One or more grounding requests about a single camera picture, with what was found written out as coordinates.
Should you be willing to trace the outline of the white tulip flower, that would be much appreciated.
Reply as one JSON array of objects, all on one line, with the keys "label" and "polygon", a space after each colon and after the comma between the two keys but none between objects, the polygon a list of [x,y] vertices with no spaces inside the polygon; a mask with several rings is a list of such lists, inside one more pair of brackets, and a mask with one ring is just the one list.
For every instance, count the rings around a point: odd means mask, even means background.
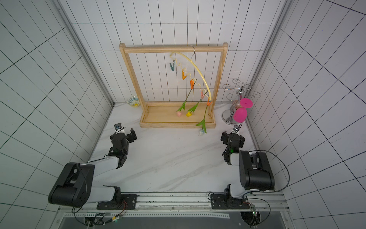
[{"label": "white tulip flower", "polygon": [[201,130],[199,131],[200,136],[203,136],[204,134],[207,133],[205,118],[206,118],[208,107],[209,107],[209,105],[207,105],[205,108],[204,118],[198,124],[196,124],[197,127],[201,127]]}]

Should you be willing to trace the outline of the yellow tulip flower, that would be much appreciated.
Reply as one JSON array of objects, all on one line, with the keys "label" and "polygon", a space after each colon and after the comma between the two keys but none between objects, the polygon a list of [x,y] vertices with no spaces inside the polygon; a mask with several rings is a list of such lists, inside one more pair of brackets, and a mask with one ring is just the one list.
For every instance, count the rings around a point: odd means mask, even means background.
[{"label": "yellow tulip flower", "polygon": [[202,101],[202,99],[200,99],[193,107],[191,107],[190,109],[188,109],[186,116],[190,117],[192,116],[192,114],[195,112],[195,110],[197,109],[199,103]]}]

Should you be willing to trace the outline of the pink tulip flower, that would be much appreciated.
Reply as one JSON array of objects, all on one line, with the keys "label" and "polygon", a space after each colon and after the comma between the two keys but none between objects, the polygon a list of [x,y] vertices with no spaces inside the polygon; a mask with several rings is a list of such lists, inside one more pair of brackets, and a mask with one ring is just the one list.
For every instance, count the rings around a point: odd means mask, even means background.
[{"label": "pink tulip flower", "polygon": [[176,114],[177,114],[178,117],[181,117],[182,110],[185,110],[186,102],[187,102],[187,99],[189,98],[189,95],[190,95],[191,91],[192,91],[192,89],[189,91],[188,96],[186,97],[185,101],[182,103],[180,108],[177,109]]}]

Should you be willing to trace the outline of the yellow wavy clothes hanger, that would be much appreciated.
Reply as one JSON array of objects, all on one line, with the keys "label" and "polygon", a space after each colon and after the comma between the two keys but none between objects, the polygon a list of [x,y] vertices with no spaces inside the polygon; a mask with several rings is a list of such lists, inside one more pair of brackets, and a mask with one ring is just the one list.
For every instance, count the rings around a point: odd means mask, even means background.
[{"label": "yellow wavy clothes hanger", "polygon": [[186,73],[187,76],[189,76],[190,79],[194,79],[195,80],[195,84],[194,85],[198,85],[200,90],[204,90],[205,93],[205,97],[207,99],[210,99],[213,102],[212,99],[212,92],[210,90],[210,87],[206,81],[206,78],[204,77],[203,73],[201,72],[201,70],[198,68],[198,66],[193,62],[193,60],[191,58],[189,58],[188,56],[186,56],[185,54],[179,52],[179,49],[173,48],[172,52],[169,55],[169,58],[172,60],[171,63],[173,61],[175,61],[175,71],[178,68],[180,68],[181,70],[187,70],[185,67],[182,67],[182,64],[180,62],[178,62],[177,59],[177,55],[180,55],[181,57],[185,58],[187,60],[187,62],[189,62],[193,68],[195,69],[195,71],[199,74],[199,76],[201,77],[202,81],[203,81],[203,86],[199,83],[196,82],[196,78],[192,77],[192,75],[190,73]]}]

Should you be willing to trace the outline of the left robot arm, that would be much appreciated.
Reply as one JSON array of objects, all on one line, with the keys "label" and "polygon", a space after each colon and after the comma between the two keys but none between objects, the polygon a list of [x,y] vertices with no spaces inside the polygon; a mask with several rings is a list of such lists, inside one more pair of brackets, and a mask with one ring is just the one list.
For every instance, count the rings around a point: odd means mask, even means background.
[{"label": "left robot arm", "polygon": [[97,186],[93,180],[103,173],[121,168],[127,160],[129,144],[136,139],[133,128],[129,134],[124,132],[123,127],[118,128],[110,136],[112,147],[103,158],[67,163],[48,195],[48,202],[73,208],[81,208],[90,203],[119,208],[123,203],[121,189],[112,185]]}]

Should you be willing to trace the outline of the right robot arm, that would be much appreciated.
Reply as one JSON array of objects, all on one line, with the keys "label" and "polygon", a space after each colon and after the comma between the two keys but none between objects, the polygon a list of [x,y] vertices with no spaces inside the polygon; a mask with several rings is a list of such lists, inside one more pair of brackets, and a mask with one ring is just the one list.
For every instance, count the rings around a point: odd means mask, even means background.
[{"label": "right robot arm", "polygon": [[224,191],[226,200],[241,198],[253,189],[260,192],[274,190],[275,179],[265,152],[242,150],[245,138],[234,132],[224,131],[220,140],[226,145],[222,153],[224,161],[239,167],[239,181],[227,185]]}]

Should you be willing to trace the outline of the red patterned cup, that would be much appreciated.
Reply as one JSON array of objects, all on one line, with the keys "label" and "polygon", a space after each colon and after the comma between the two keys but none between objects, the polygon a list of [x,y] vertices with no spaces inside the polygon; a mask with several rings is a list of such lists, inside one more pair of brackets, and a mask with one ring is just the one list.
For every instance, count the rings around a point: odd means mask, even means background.
[{"label": "red patterned cup", "polygon": [[238,109],[240,109],[240,108],[242,108],[242,106],[240,105],[240,101],[238,101],[238,100],[234,100],[234,101],[232,102],[232,107],[231,107],[232,112],[233,112],[233,113],[235,113],[235,112],[236,112],[236,110],[238,110]]}]

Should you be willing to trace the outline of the patterned small bowl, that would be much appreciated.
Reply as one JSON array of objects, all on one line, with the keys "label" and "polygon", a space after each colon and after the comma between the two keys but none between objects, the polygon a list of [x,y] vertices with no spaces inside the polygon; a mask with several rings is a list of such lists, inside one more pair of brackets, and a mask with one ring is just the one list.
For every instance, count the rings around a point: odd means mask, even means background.
[{"label": "patterned small bowl", "polygon": [[127,101],[128,105],[131,107],[139,107],[141,105],[138,96],[132,96]]}]

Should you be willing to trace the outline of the teal clothespin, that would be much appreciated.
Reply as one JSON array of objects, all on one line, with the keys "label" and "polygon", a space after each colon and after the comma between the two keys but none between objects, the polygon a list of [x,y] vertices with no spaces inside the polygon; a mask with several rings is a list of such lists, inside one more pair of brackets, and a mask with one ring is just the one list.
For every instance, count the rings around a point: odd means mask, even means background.
[{"label": "teal clothespin", "polygon": [[169,63],[169,65],[170,65],[171,71],[174,72],[175,71],[175,61],[173,61],[172,63]]}]

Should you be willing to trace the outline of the wooden hanger rack frame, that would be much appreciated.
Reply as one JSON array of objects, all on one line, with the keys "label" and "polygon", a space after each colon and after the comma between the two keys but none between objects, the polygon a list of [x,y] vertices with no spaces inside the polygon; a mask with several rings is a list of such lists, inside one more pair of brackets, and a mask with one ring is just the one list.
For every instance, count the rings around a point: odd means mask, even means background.
[{"label": "wooden hanger rack frame", "polygon": [[170,54],[173,48],[179,49],[179,52],[187,55],[192,52],[196,54],[198,52],[218,52],[220,53],[219,65],[217,69],[217,75],[214,82],[214,87],[210,88],[212,92],[213,102],[209,105],[205,122],[206,129],[215,128],[216,120],[214,116],[214,107],[217,101],[219,86],[222,80],[222,74],[225,66],[225,60],[228,51],[228,43],[223,43],[220,46],[157,46],[157,47],[127,47],[124,43],[119,45],[121,55],[124,59],[126,68],[130,75],[132,84],[134,86],[135,92],[140,100],[143,114],[140,120],[140,126],[142,128],[201,128],[197,127],[203,118],[205,113],[205,108],[207,106],[208,99],[204,97],[199,103],[197,109],[192,114],[192,116],[187,117],[186,113],[188,109],[193,107],[196,103],[189,102],[187,100],[185,110],[182,110],[181,117],[176,114],[177,109],[180,108],[182,102],[147,102],[145,101],[135,70],[132,65],[130,54],[146,54],[146,53],[168,53]]}]

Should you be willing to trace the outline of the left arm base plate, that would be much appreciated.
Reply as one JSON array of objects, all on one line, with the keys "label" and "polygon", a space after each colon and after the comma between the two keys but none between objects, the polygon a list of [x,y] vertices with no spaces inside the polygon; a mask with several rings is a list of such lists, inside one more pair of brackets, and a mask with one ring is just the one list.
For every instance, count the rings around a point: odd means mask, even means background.
[{"label": "left arm base plate", "polygon": [[122,194],[121,189],[115,186],[108,186],[114,188],[112,200],[102,201],[97,205],[98,210],[134,210],[137,203],[136,194]]}]

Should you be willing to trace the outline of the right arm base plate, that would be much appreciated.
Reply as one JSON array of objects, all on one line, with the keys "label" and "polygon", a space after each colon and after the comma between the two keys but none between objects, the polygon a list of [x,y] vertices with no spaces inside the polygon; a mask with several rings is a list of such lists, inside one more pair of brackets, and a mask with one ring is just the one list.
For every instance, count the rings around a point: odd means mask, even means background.
[{"label": "right arm base plate", "polygon": [[242,198],[235,198],[231,196],[230,184],[227,185],[223,193],[209,192],[207,197],[211,203],[213,210],[248,210],[250,203]]}]

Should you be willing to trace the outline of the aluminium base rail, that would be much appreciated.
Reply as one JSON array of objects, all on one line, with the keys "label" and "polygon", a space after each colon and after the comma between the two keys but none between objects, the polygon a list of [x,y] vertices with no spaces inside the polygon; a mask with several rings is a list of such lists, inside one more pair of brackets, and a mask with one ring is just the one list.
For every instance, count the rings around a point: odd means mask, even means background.
[{"label": "aluminium base rail", "polygon": [[138,197],[134,210],[98,210],[96,203],[85,204],[76,210],[62,207],[59,209],[51,228],[61,228],[62,221],[66,218],[75,220],[97,217],[106,220],[118,220],[125,217],[214,217],[227,219],[230,212],[249,212],[257,217],[259,222],[264,221],[263,214],[265,212],[268,214],[280,212],[285,225],[292,225],[290,209],[281,192],[254,193],[246,196],[243,200],[250,203],[248,210],[213,210],[207,197],[208,193],[204,192],[140,192],[136,195]]}]

